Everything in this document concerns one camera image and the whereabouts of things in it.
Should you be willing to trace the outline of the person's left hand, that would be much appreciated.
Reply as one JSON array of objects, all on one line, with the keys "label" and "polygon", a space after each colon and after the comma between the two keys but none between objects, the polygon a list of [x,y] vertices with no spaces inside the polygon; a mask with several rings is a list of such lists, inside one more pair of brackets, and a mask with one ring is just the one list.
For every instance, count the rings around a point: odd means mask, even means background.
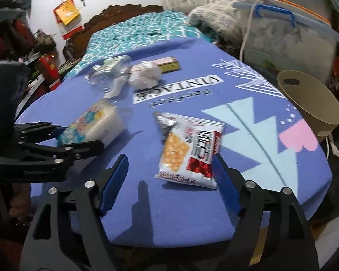
[{"label": "person's left hand", "polygon": [[30,184],[13,184],[13,198],[8,211],[10,217],[17,218],[19,221],[27,218],[30,204]]}]

